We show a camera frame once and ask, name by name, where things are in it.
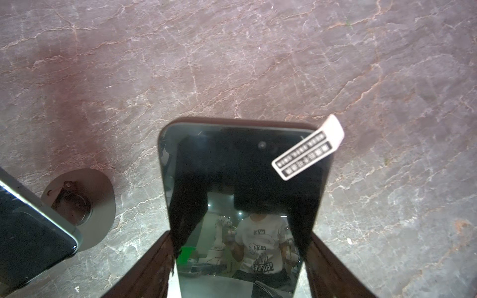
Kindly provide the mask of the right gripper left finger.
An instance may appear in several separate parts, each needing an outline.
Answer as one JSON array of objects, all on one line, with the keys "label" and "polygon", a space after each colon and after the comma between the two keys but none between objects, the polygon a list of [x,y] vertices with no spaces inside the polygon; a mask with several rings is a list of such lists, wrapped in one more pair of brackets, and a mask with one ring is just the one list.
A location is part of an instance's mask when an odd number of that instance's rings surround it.
[{"label": "right gripper left finger", "polygon": [[165,298],[175,256],[170,232],[166,231],[146,254],[120,279],[105,298]]}]

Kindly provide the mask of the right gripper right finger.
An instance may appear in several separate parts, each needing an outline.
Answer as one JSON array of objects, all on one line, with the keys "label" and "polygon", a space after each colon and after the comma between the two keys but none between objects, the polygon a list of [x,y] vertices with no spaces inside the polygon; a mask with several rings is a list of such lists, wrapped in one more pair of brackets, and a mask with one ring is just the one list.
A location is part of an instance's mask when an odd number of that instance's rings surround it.
[{"label": "right gripper right finger", "polygon": [[314,298],[376,298],[314,233],[305,264]]}]

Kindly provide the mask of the grey round stand front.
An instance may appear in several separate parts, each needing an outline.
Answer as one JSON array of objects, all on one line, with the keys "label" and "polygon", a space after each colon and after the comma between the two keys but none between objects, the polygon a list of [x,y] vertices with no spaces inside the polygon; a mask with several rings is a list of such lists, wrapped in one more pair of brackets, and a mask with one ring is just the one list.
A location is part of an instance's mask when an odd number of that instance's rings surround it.
[{"label": "grey round stand front", "polygon": [[98,170],[83,168],[56,177],[41,200],[80,233],[80,252],[99,244],[112,229],[116,216],[113,184]]}]

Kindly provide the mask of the phone with white sticker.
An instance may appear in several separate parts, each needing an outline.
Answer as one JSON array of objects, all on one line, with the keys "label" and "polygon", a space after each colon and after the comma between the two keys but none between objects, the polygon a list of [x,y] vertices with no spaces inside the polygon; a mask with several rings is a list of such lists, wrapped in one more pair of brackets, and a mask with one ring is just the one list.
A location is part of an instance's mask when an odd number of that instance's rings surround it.
[{"label": "phone with white sticker", "polygon": [[159,135],[180,296],[291,298],[344,139],[320,127],[183,118]]}]

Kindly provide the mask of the black phone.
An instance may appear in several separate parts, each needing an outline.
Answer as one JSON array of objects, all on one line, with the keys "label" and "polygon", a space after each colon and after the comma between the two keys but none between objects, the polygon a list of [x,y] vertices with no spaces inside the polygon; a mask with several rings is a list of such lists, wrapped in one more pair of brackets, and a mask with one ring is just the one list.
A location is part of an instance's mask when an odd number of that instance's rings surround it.
[{"label": "black phone", "polygon": [[82,242],[74,225],[1,170],[1,297],[74,256]]}]

